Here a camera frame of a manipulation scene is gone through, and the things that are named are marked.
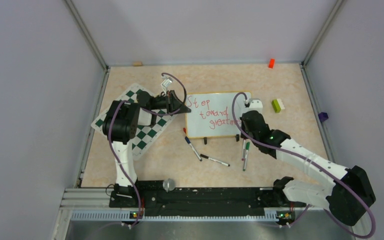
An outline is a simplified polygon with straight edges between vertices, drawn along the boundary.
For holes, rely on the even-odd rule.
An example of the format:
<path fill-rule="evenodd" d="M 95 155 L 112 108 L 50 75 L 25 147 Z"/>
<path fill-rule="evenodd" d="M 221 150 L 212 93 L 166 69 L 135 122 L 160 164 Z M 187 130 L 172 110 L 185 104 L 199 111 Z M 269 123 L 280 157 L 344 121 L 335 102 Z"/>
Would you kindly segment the yellow framed whiteboard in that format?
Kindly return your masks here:
<path fill-rule="evenodd" d="M 196 93 L 187 96 L 185 105 L 191 112 L 185 115 L 186 134 L 190 139 L 234 137 L 240 133 L 237 123 L 245 109 L 245 97 L 236 92 Z"/>

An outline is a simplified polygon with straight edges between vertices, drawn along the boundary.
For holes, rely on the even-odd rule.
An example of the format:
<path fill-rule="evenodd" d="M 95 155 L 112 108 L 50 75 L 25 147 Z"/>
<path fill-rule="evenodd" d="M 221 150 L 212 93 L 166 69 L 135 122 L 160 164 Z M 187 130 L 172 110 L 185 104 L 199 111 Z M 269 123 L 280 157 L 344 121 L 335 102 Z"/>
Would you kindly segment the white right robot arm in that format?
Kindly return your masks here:
<path fill-rule="evenodd" d="M 297 143 L 290 135 L 270 129 L 261 113 L 250 110 L 239 118 L 241 129 L 260 152 L 290 164 L 317 181 L 306 183 L 285 176 L 276 180 L 273 200 L 279 206 L 301 202 L 329 211 L 340 223 L 355 226 L 375 201 L 367 172 L 331 162 Z"/>

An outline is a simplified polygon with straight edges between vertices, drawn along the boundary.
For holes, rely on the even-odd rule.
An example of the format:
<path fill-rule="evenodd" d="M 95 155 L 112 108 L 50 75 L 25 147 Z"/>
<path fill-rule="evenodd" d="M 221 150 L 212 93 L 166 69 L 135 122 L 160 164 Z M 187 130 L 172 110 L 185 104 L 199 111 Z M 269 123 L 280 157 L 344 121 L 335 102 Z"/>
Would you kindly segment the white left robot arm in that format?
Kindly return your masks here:
<path fill-rule="evenodd" d="M 115 100 L 102 123 L 102 132 L 107 137 L 115 156 L 116 180 L 113 197 L 129 207 L 140 202 L 138 180 L 134 169 L 134 155 L 143 150 L 163 129 L 175 114 L 189 113 L 185 98 L 178 98 L 174 90 L 151 96 L 144 90 L 136 94 L 136 101 Z"/>

